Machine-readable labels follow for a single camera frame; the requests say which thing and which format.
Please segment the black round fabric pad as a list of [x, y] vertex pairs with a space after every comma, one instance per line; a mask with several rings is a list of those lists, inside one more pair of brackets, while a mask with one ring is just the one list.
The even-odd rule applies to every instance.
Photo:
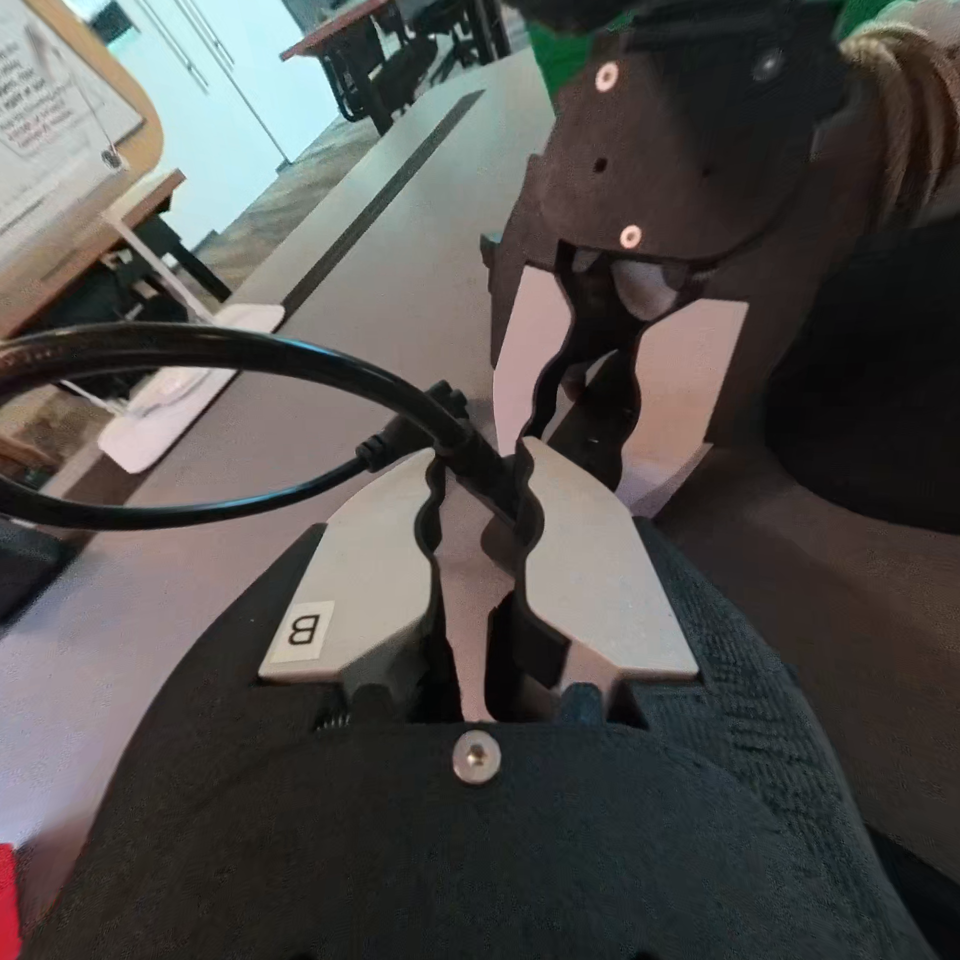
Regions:
[[765, 443], [813, 495], [959, 532], [959, 220], [858, 242], [774, 370]]

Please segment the green plastic bin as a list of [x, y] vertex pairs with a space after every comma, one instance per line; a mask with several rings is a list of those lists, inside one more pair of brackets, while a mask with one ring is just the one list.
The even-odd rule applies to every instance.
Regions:
[[841, 2], [526, 2], [558, 121], [581, 138], [811, 135], [854, 101]]

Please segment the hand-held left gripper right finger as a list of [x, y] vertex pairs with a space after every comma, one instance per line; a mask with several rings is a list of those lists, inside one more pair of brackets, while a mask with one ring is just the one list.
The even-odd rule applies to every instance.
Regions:
[[538, 438], [512, 462], [515, 520], [493, 519], [484, 553], [512, 587], [489, 616], [490, 714], [550, 714], [577, 686], [615, 713], [627, 685], [689, 686], [700, 667], [630, 510]]

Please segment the black office chair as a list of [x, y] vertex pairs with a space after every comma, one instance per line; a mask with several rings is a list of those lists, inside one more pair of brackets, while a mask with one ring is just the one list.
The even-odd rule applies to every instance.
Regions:
[[429, 37], [402, 41], [387, 54], [371, 20], [344, 31], [326, 51], [328, 78], [343, 119], [349, 123], [369, 119], [383, 134], [394, 114], [413, 105], [436, 54], [437, 43]]
[[500, 1], [390, 1], [384, 29], [399, 29], [401, 42], [448, 38], [446, 59], [463, 67], [486, 66], [509, 57], [513, 47]]

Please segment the brown top desk black frame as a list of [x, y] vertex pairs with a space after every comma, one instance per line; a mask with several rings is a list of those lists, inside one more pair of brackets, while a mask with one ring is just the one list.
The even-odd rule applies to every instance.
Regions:
[[57, 237], [28, 252], [17, 269], [2, 274], [1, 334], [18, 334], [63, 297], [101, 258], [124, 238], [115, 226], [129, 230], [170, 210], [175, 191], [187, 182], [178, 168], [149, 174], [116, 198], [96, 217], [68, 223]]

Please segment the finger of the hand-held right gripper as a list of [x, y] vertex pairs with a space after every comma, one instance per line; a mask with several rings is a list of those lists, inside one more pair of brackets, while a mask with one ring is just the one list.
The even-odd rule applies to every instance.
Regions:
[[639, 416], [616, 488], [633, 516], [654, 518], [711, 451], [710, 424], [748, 310], [743, 301], [698, 299], [642, 334]]
[[563, 346], [572, 323], [569, 299], [555, 273], [526, 265], [492, 381], [493, 423], [501, 454], [513, 454], [534, 414], [542, 373]]

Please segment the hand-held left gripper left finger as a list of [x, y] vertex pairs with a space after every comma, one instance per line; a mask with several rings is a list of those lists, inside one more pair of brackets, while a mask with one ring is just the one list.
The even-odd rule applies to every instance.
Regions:
[[384, 688], [415, 722], [462, 717], [436, 550], [446, 468], [422, 450], [362, 487], [326, 523], [258, 669], [347, 701]]

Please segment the brown top office desk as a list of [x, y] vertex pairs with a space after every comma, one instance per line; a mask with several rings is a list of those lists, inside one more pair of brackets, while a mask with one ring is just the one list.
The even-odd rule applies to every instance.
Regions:
[[382, 18], [398, 13], [395, 2], [345, 2], [280, 59], [316, 61], [342, 118], [351, 124], [368, 120], [384, 136], [393, 126], [383, 92], [391, 69], [378, 26]]

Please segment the person's right hand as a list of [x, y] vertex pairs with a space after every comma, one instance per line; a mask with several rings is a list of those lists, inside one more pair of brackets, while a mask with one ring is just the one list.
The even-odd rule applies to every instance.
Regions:
[[620, 303], [638, 321], [655, 322], [676, 308], [678, 292], [660, 265], [618, 259], [611, 263], [610, 275]]

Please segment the red plastic bin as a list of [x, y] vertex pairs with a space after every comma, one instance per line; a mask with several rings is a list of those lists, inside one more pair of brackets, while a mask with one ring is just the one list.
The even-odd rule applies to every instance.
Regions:
[[10, 844], [1, 844], [1, 958], [16, 958], [20, 946], [17, 853]]

